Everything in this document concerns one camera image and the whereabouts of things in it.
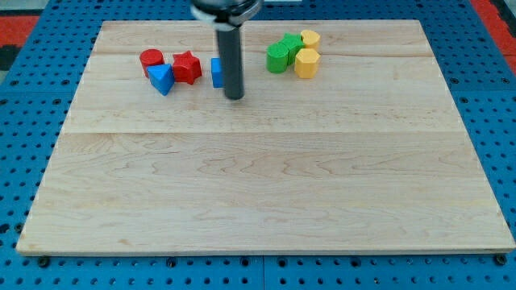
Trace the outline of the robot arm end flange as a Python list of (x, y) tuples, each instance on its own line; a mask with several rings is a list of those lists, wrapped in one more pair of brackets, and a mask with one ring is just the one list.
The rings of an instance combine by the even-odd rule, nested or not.
[(257, 15), (263, 5), (264, 0), (191, 0), (190, 11), (216, 31), (232, 31)]

